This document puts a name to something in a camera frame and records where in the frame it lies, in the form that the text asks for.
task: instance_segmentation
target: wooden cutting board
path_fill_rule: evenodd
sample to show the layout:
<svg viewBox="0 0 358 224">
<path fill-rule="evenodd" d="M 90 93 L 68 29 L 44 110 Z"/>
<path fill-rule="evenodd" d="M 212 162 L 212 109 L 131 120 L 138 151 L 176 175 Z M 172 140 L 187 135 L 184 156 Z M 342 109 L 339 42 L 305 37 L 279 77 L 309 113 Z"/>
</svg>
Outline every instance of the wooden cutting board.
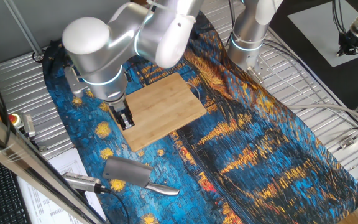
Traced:
<svg viewBox="0 0 358 224">
<path fill-rule="evenodd" d="M 126 99 L 135 126 L 121 133 L 133 152 L 206 114 L 178 73 L 141 88 Z"/>
</svg>

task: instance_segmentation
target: metal rod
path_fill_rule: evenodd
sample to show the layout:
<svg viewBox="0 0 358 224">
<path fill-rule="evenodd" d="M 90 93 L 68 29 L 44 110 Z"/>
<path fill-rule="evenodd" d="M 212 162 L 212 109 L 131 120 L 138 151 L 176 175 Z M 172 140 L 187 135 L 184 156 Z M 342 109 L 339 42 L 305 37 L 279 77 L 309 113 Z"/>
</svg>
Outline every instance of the metal rod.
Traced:
<svg viewBox="0 0 358 224">
<path fill-rule="evenodd" d="M 17 25 L 20 27 L 20 30 L 23 32 L 24 37 L 27 39 L 28 43 L 30 44 L 32 50 L 35 52 L 35 56 L 43 57 L 43 53 L 41 50 L 40 45 L 37 43 L 37 40 L 32 35 L 29 27 L 25 23 L 22 14 L 19 12 L 18 8 L 16 7 L 13 0 L 4 0 L 6 7 L 11 12 L 13 18 L 15 19 Z"/>
</svg>

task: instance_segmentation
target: blue fabric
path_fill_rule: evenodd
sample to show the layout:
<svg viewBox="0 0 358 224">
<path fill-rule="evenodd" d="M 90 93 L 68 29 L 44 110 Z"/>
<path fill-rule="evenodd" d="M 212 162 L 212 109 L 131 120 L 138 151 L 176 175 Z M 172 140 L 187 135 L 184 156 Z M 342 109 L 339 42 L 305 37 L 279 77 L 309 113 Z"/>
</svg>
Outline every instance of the blue fabric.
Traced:
<svg viewBox="0 0 358 224">
<path fill-rule="evenodd" d="M 137 153 L 101 100 L 90 92 L 73 97 L 59 43 L 43 62 L 49 93 L 88 175 L 124 199 L 132 223 L 336 223 L 358 207 L 356 180 L 298 117 L 229 60 L 203 14 L 173 68 L 140 57 L 124 64 L 132 80 L 127 94 L 178 72 L 197 87 L 208 111 Z M 151 181 L 180 194 L 166 197 L 102 178 L 111 154 L 154 167 Z M 112 223 L 125 222 L 114 197 L 99 199 Z"/>
</svg>

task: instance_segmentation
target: red button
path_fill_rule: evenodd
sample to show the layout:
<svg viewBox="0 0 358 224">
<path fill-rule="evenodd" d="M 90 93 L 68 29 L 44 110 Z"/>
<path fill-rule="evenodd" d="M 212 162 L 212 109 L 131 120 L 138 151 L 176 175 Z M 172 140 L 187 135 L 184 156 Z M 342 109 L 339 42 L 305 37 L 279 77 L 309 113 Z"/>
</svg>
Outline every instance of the red button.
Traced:
<svg viewBox="0 0 358 224">
<path fill-rule="evenodd" d="M 16 118 L 15 116 L 11 115 L 11 114 L 10 114 L 8 117 L 9 117 L 9 120 L 10 120 L 12 123 L 15 123 L 16 120 L 17 120 L 17 118 Z"/>
</svg>

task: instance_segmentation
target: metal handle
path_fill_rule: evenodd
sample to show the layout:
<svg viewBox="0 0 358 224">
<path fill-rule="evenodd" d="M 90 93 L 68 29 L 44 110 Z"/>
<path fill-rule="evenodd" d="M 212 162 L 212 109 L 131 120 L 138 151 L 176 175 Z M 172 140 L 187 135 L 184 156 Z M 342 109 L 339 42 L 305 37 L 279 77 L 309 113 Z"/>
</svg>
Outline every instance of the metal handle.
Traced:
<svg viewBox="0 0 358 224">
<path fill-rule="evenodd" d="M 166 196 L 176 196 L 179 194 L 179 191 L 180 191 L 180 190 L 174 189 L 172 187 L 168 187 L 168 186 L 160 185 L 160 184 L 153 184 L 153 183 L 148 183 L 144 188 L 152 190 L 152 191 L 157 192 L 162 195 L 166 195 Z"/>
</svg>

